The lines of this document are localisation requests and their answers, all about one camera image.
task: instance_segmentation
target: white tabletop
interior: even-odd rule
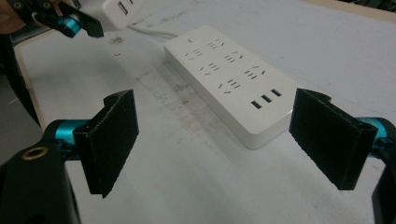
[[[396,123],[394,23],[298,0],[148,0],[136,21],[179,34],[209,24],[350,115]],[[83,223],[374,223],[382,161],[339,191],[288,132],[245,148],[166,62],[165,41],[123,30],[18,46],[43,127],[90,119],[134,89],[140,134],[107,198],[66,164]]]

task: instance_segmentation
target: usb port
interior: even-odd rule
[[[256,108],[258,108],[258,109],[262,108],[259,104],[257,104],[256,101],[252,101],[251,103],[252,103],[254,106],[256,106]]]
[[[118,2],[117,5],[119,5],[119,8],[121,9],[121,11],[127,15],[128,14],[128,10],[125,8],[125,6],[122,4],[122,2]]]

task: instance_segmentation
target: screw hole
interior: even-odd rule
[[[14,7],[15,8],[21,8],[22,4],[20,2],[16,2],[16,3],[14,3]]]
[[[48,2],[44,3],[44,4],[43,4],[43,7],[44,7],[44,8],[50,8],[50,3],[48,3]]]
[[[25,161],[32,161],[46,155],[48,151],[46,147],[34,147],[25,151],[22,154],[22,158]]]

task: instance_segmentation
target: robotic arm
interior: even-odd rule
[[[62,1],[8,0],[8,3],[26,24],[38,21],[68,37],[74,37],[81,29],[91,37],[104,36],[99,20]]]
[[[0,166],[0,222],[78,224],[66,161],[81,161],[91,194],[112,190],[138,135],[133,91],[89,120],[55,120],[42,139]]]
[[[396,127],[386,119],[353,118],[315,91],[296,93],[290,133],[340,190],[353,190],[367,156],[386,168],[373,192],[375,224],[396,223]]]

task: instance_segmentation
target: power cord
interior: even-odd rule
[[[128,28],[130,28],[132,30],[135,30],[137,32],[140,32],[142,34],[146,34],[146,35],[168,35],[168,36],[172,36],[172,37],[178,37],[177,34],[172,33],[172,32],[159,31],[159,30],[149,30],[149,29],[138,27],[138,26],[136,26],[135,23],[129,24]]]

